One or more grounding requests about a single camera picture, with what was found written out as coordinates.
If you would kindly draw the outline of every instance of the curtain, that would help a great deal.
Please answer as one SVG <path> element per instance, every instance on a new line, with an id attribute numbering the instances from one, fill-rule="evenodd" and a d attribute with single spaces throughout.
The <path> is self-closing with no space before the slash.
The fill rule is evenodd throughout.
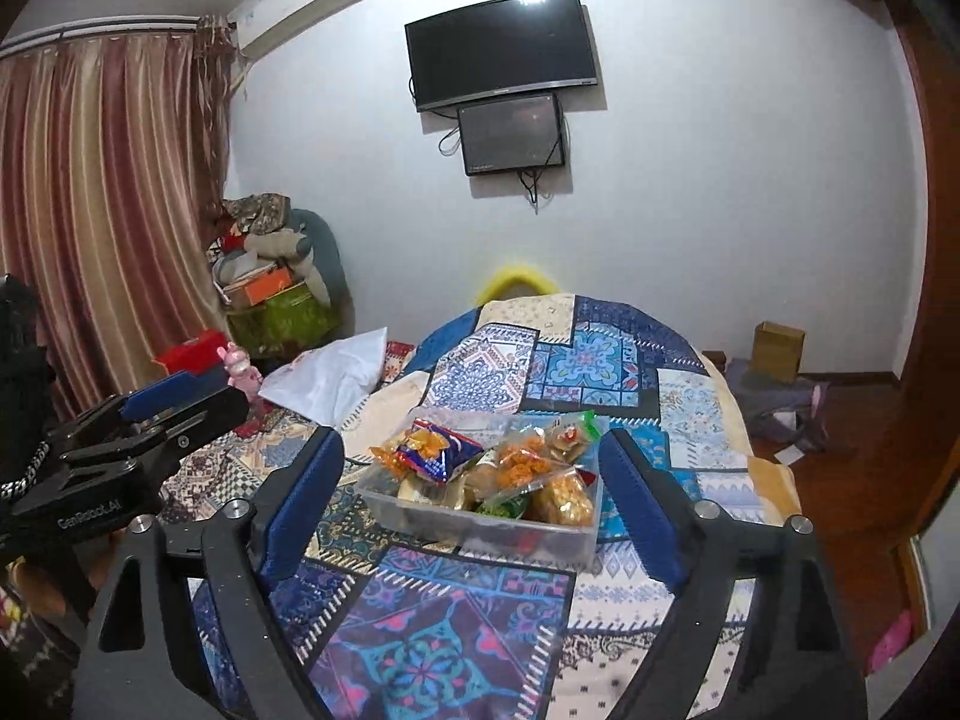
<path id="1" fill-rule="evenodd" d="M 0 61 L 0 271 L 40 295 L 61 416 L 157 379 L 155 355 L 223 324 L 203 251 L 229 65 L 203 58 L 208 38 L 128 33 Z"/>

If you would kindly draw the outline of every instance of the blue gripper pad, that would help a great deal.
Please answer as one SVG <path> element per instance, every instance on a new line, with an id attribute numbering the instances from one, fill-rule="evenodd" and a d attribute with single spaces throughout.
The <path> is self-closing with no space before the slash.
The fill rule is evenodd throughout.
<path id="1" fill-rule="evenodd" d="M 624 442 L 630 442 L 629 453 Z M 640 447 L 625 431 L 612 430 L 600 440 L 600 474 L 643 568 L 648 576 L 662 581 L 670 592 L 676 592 L 689 575 L 680 557 L 678 533 L 637 470 L 635 458 L 647 463 Z"/>
<path id="2" fill-rule="evenodd" d="M 253 495 L 251 565 L 268 589 L 296 573 L 343 472 L 340 434 L 319 427 L 296 459 L 270 474 Z"/>
<path id="3" fill-rule="evenodd" d="M 142 422 L 158 415 L 162 410 L 187 404 L 200 391 L 200 382 L 193 374 L 180 370 L 172 376 L 146 386 L 127 397 L 120 416 L 128 422 Z"/>

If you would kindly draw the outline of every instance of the plush toy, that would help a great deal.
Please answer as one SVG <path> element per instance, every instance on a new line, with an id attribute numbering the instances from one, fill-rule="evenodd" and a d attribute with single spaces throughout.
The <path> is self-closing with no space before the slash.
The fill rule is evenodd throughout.
<path id="1" fill-rule="evenodd" d="M 227 384 L 243 391 L 248 402 L 253 403 L 259 400 L 256 394 L 260 391 L 263 376 L 260 375 L 260 371 L 256 369 L 255 365 L 251 365 L 250 356 L 246 349 L 231 341 L 227 344 L 226 349 L 218 346 L 217 354 L 224 361 L 224 367 L 230 374 Z"/>

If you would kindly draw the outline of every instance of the air conditioner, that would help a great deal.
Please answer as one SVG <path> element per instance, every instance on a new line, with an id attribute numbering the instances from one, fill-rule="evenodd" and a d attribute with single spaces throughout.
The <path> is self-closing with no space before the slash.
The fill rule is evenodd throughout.
<path id="1" fill-rule="evenodd" d="M 259 59 L 319 20 L 360 0 L 246 0 L 229 18 L 241 52 Z"/>

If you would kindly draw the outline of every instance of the metal bolt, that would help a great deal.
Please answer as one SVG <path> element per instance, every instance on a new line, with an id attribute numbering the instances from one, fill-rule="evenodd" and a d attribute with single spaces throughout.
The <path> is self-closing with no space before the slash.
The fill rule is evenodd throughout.
<path id="1" fill-rule="evenodd" d="M 224 514 L 227 514 L 227 519 L 246 517 L 249 511 L 250 503 L 243 498 L 234 498 L 232 501 L 227 501 L 224 506 Z"/>
<path id="2" fill-rule="evenodd" d="M 133 522 L 127 526 L 127 530 L 131 533 L 146 533 L 152 527 L 154 523 L 154 516 L 152 514 L 138 514 L 136 517 L 133 517 Z"/>
<path id="3" fill-rule="evenodd" d="M 700 519 L 717 519 L 717 517 L 720 517 L 720 505 L 706 498 L 697 501 L 693 505 L 693 511 Z"/>
<path id="4" fill-rule="evenodd" d="M 803 514 L 797 514 L 795 517 L 790 517 L 790 527 L 793 528 L 797 533 L 801 533 L 804 536 L 813 533 L 813 523 L 804 517 Z"/>

